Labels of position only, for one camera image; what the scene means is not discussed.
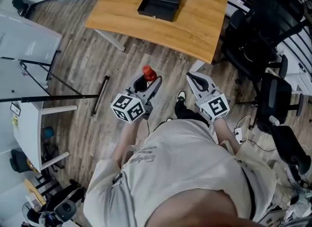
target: red cap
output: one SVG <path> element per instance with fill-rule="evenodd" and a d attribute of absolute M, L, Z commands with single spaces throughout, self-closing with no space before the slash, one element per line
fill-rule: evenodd
<path fill-rule="evenodd" d="M 150 75 L 153 70 L 149 65 L 145 65 L 143 66 L 142 71 L 145 75 Z"/>

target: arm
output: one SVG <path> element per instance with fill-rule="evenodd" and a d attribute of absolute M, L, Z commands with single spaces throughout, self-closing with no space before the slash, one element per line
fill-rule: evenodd
<path fill-rule="evenodd" d="M 214 130 L 219 143 L 228 140 L 233 149 L 234 154 L 236 154 L 239 151 L 240 144 L 237 142 L 234 134 L 231 132 L 231 130 L 229 129 L 228 125 L 226 124 L 223 118 L 214 121 Z"/>
<path fill-rule="evenodd" d="M 122 156 L 127 150 L 128 146 L 136 144 L 137 131 L 141 121 L 142 118 L 137 119 L 132 124 L 125 124 L 125 126 L 123 127 L 118 144 L 111 155 L 111 159 L 115 160 L 120 168 Z M 131 158 L 131 156 L 127 156 L 126 162 Z"/>

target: table leg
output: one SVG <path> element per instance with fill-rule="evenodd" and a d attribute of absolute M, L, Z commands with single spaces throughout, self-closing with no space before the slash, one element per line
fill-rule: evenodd
<path fill-rule="evenodd" d="M 197 72 L 204 65 L 204 61 L 197 59 L 191 66 L 189 72 Z"/>
<path fill-rule="evenodd" d="M 55 164 L 56 162 L 62 160 L 63 158 L 66 158 L 67 156 L 69 156 L 68 151 L 66 151 L 63 154 L 60 154 L 59 156 L 49 160 L 48 162 L 45 162 L 44 164 L 42 164 L 41 170 L 46 169 L 47 167 Z"/>
<path fill-rule="evenodd" d="M 123 44 L 121 44 L 118 40 L 115 39 L 115 37 L 112 36 L 111 33 L 99 30 L 99 29 L 94 29 L 98 34 L 100 34 L 103 38 L 107 39 L 111 44 L 113 44 L 115 47 L 117 47 L 119 50 L 124 51 L 125 47 Z"/>
<path fill-rule="evenodd" d="M 40 113 L 41 113 L 41 115 L 45 115 L 45 114 L 52 114 L 52 113 L 58 113 L 58 112 L 73 111 L 73 110 L 77 110 L 77 108 L 78 108 L 78 106 L 76 106 L 76 105 L 51 107 L 51 108 L 41 109 Z"/>

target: red bottle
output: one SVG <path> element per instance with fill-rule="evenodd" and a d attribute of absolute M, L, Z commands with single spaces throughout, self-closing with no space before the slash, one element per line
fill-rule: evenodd
<path fill-rule="evenodd" d="M 146 79 L 146 81 L 154 81 L 155 79 L 157 79 L 157 74 L 156 72 L 149 66 L 149 65 L 145 65 L 142 68 L 142 71 L 144 73 L 144 78 Z"/>

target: black box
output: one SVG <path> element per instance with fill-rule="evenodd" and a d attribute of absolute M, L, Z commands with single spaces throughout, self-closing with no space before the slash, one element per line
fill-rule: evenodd
<path fill-rule="evenodd" d="M 141 15 L 173 21 L 180 0 L 143 0 L 137 11 Z"/>

